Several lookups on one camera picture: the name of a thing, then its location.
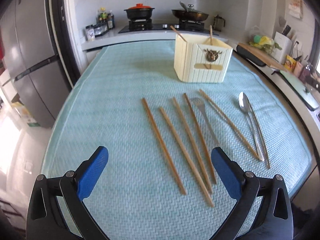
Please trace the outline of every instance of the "fork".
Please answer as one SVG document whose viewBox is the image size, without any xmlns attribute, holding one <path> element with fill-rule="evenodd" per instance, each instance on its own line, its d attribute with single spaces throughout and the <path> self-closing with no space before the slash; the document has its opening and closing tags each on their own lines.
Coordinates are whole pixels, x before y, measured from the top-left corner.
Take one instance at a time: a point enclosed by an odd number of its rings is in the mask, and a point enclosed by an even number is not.
<svg viewBox="0 0 320 240">
<path fill-rule="evenodd" d="M 216 137 L 216 135 L 214 134 L 214 131 L 212 130 L 212 127 L 210 125 L 210 122 L 208 120 L 208 116 L 207 116 L 207 113 L 205 111 L 205 104 L 204 104 L 204 101 L 200 98 L 192 98 L 191 99 L 191 102 L 194 103 L 196 105 L 196 107 L 199 109 L 199 111 L 201 112 L 203 118 L 204 118 L 204 121 L 209 129 L 209 132 L 212 136 L 212 139 L 214 141 L 214 143 L 217 145 L 217 147 L 220 147 L 220 144 L 219 144 L 219 141 Z"/>
</svg>

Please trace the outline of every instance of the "blue gripper pad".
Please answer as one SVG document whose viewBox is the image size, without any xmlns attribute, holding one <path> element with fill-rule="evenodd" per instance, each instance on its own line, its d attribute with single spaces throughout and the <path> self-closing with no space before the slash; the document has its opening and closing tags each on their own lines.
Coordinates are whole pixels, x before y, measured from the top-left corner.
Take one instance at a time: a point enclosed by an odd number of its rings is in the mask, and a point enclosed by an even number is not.
<svg viewBox="0 0 320 240">
<path fill-rule="evenodd" d="M 232 162 L 220 147 L 212 150 L 211 162 L 230 197 L 239 201 L 242 195 L 241 187 L 245 182 L 244 171 L 236 162 Z"/>
<path fill-rule="evenodd" d="M 90 157 L 90 159 L 85 161 L 89 162 L 89 165 L 87 169 L 83 172 L 81 178 L 78 180 L 77 195 L 80 201 L 83 201 L 84 198 L 90 196 L 101 173 L 103 172 L 105 166 L 108 163 L 108 159 L 108 149 L 103 146 L 99 146 L 98 149 L 94 152 L 94 154 Z"/>
</svg>

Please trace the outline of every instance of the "red pot lid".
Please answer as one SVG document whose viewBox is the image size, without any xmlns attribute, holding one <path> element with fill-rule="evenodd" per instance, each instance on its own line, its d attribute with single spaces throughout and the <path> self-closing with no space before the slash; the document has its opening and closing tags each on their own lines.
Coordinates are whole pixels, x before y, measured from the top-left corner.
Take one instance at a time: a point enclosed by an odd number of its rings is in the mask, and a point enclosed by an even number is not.
<svg viewBox="0 0 320 240">
<path fill-rule="evenodd" d="M 137 3 L 136 6 L 130 7 L 129 9 L 141 9 L 141 8 L 151 8 L 150 6 L 145 6 L 142 3 Z"/>
</svg>

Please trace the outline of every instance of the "cream colored box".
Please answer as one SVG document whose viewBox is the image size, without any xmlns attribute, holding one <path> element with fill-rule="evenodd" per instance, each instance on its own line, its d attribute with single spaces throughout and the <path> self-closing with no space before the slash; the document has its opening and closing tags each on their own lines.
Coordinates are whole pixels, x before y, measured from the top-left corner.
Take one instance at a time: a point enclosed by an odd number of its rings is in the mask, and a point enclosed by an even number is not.
<svg viewBox="0 0 320 240">
<path fill-rule="evenodd" d="M 178 78 L 189 83 L 223 82 L 233 49 L 215 38 L 211 46 L 210 38 L 203 35 L 183 34 L 183 38 L 187 42 L 176 36 L 174 69 Z M 206 59 L 207 50 L 218 53 L 215 62 Z"/>
</svg>

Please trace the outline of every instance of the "textured tablecloth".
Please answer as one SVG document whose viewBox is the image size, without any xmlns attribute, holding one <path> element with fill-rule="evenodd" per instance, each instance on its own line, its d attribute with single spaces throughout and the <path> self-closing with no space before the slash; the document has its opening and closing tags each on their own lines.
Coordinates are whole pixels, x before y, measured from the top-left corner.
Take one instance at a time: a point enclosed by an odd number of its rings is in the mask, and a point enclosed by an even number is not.
<svg viewBox="0 0 320 240">
<path fill-rule="evenodd" d="M 204 90 L 254 146 L 248 120 L 238 107 L 239 93 L 244 91 L 248 95 L 267 144 L 270 170 L 252 157 L 226 122 L 206 105 L 221 147 L 243 170 L 267 178 L 282 174 L 290 195 L 310 170 L 311 154 L 300 132 L 258 76 L 232 57 L 222 84 L 182 83 L 173 69 L 174 44 L 174 41 L 141 41 L 103 48 L 71 92 L 53 129 L 43 164 L 47 177 L 75 170 L 99 145 L 108 148 L 109 162 L 84 203 L 112 240 L 209 239 L 235 204 L 218 179 L 213 186 L 215 208 L 207 205 L 158 110 L 159 106 L 165 108 L 199 169 L 171 101 L 176 97 L 180 102 L 205 160 L 182 98 L 185 92 L 192 98 L 200 97 L 198 90 Z M 165 162 L 142 106 L 143 97 L 149 103 L 187 196 L 180 194 Z M 212 149 L 210 134 L 199 112 L 196 114 Z M 71 230 L 76 232 L 63 201 L 60 203 Z M 250 228 L 259 204 L 258 199 L 242 233 Z"/>
</svg>

